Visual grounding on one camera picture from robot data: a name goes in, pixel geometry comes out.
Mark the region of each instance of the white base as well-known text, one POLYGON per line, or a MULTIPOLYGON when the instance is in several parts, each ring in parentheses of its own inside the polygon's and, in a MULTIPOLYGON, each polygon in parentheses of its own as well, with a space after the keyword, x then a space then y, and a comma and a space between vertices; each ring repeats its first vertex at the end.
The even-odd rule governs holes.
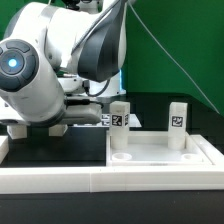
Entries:
MULTIPOLYGON (((117 150, 111 148, 112 138, 107 132, 107 166, 213 165, 197 138, 186 133, 185 147, 177 150, 168 147, 168 132, 129 131, 127 148, 117 150)), ((219 158, 224 165, 224 156, 219 154, 219 158)))
MULTIPOLYGON (((7 137, 4 138, 0 151, 6 149, 7 137)), ((224 189, 223 155, 199 135, 190 139, 193 141, 191 153, 203 157, 200 164, 197 160, 186 164, 182 160, 181 164, 164 161, 158 164, 156 159, 155 163, 137 166, 2 168, 0 194, 224 189)), ((167 156, 161 155, 161 158, 165 160, 167 156)))

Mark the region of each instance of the blue light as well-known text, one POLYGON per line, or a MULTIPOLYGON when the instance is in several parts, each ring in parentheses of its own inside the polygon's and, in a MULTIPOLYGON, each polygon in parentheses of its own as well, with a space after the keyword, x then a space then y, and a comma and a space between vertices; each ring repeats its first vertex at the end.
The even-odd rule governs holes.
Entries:
POLYGON ((123 90, 123 83, 122 83, 122 71, 120 70, 120 91, 123 90))
POLYGON ((17 65, 16 59, 10 59, 8 62, 9 67, 14 68, 17 65))

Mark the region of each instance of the green backdrop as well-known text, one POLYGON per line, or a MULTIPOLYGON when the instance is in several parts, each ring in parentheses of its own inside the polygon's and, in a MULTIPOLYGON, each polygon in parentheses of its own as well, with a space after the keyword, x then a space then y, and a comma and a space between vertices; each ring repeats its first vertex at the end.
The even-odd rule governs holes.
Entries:
MULTIPOLYGON (((0 1, 0 38, 12 15, 28 2, 0 1)), ((160 43, 224 115, 224 1, 137 0, 134 8, 160 43)), ((130 9, 127 40, 123 67, 127 91, 187 93, 208 105, 142 28, 130 9)))

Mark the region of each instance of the hole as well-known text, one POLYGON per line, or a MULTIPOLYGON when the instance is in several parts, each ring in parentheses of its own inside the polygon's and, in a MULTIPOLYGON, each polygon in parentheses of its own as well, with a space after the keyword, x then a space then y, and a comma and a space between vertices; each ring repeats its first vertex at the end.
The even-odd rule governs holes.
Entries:
POLYGON ((113 161, 129 161, 132 159, 132 155, 128 153, 115 153, 112 155, 113 161))
POLYGON ((189 162, 203 162, 203 158, 198 154, 183 154, 181 156, 182 161, 189 161, 189 162))

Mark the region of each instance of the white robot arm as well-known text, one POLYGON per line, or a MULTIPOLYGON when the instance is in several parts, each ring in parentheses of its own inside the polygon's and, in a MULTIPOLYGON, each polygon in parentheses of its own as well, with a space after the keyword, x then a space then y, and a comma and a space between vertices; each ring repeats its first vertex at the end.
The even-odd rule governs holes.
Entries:
POLYGON ((117 74, 126 52, 125 14, 126 0, 106 0, 95 14, 41 3, 22 8, 0 42, 0 96, 13 111, 0 112, 0 122, 99 122, 101 106, 68 99, 56 72, 96 82, 117 74))

